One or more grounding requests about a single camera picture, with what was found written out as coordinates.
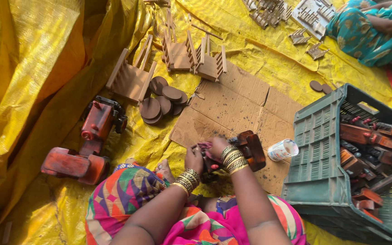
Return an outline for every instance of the yellow tarpaulin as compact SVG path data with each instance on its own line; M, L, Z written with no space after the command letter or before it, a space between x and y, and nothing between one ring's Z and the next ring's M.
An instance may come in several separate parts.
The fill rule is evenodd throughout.
M224 41L211 38L212 51L225 45L228 60L302 105L322 96L308 86L317 80L351 83L392 108L383 70L359 64L328 37L321 48L330 51L313 61L305 51L316 40L293 46L287 35L299 27L291 20L262 30L240 0L175 0L171 11L178 41L191 30L199 45L205 34L191 23L220 35ZM132 51L132 62L147 34L154 36L154 76L187 94L194 91L200 77L168 73L161 62L165 22L166 7L141 0L0 0L0 243L9 227L8 244L85 243L84 216L94 186L39 174L40 166L52 147L79 149L85 106L96 94L107 96L103 87L121 51ZM177 118L147 126L136 104L120 102L129 121L122 135L110 134L103 149L112 166L133 157L153 170L167 158L179 174L185 149L168 139ZM228 184L202 185L196 192L215 197L233 190ZM352 244L309 223L306 228L311 244Z

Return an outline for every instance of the colorful saree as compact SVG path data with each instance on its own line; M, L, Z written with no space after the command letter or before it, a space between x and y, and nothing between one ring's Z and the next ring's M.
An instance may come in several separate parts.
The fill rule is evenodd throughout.
M338 42L340 49L366 66L382 66L392 61L392 36L375 30L366 14L392 20L389 8L371 9L371 0L350 0L335 13L326 26L326 35Z
M126 220L169 186L150 170L137 164L121 164L90 196L85 230L88 245L109 244ZM293 245L306 244L299 214L284 200L270 199ZM183 208L163 244L247 245L249 240L234 196L219 198L217 212L204 213L192 203Z

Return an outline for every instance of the green plastic crate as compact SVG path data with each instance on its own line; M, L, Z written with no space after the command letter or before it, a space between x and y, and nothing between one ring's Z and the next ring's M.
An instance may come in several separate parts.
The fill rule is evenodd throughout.
M378 111L367 109L363 103ZM298 111L294 141L299 154L291 159L281 197L302 218L337 237L374 245L390 244L392 188L381 195L384 206L379 209L378 218L383 224L353 206L349 177L340 167L340 113L392 124L392 109L351 84Z

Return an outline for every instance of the brown wooden disc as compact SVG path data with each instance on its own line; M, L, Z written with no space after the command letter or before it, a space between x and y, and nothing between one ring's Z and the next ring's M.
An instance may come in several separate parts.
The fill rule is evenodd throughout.
M169 84L167 83L166 79L164 79L164 77L160 76L152 78L152 80L149 82L149 88L154 94L158 96L162 95L163 87L166 86L169 86Z
M146 119L146 118L142 117L143 121L149 125L158 124L162 118L163 118L163 113L161 111L160 111L160 114L158 114L158 116L156 116L155 118L152 118L152 119Z
M158 100L158 102L160 102L161 112L163 113L163 115L169 114L172 107L172 103L170 102L170 100L166 99L164 96L158 96L156 99Z
M161 112L160 102L155 98L145 98L140 105L140 115L146 119L153 119Z
M312 80L309 83L309 86L312 88L312 90L316 91L316 92L321 92L323 87L321 86L321 84L318 81Z
M183 105L173 105L173 115L178 115L184 109Z
M323 84L321 87L323 89L324 94L326 95L333 91L332 88L327 84Z
M188 99L187 94L184 93L183 91L181 91L181 94L182 94L181 99L179 101L173 102L175 105L185 105L187 103L187 99Z
M163 87L162 94L164 97L166 97L166 99L172 101L179 101L182 97L181 90L171 86Z

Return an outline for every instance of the woman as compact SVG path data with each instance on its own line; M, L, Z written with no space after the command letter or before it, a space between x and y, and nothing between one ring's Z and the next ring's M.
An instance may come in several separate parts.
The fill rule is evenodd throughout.
M209 142L209 152L231 175L235 196L188 202L203 170L198 147L187 149L186 170L176 179L167 160L157 174L134 161L121 164L90 197L87 244L306 244L297 212L266 195L242 153L225 139Z
M392 61L392 1L350 0L326 26L340 49L367 66Z

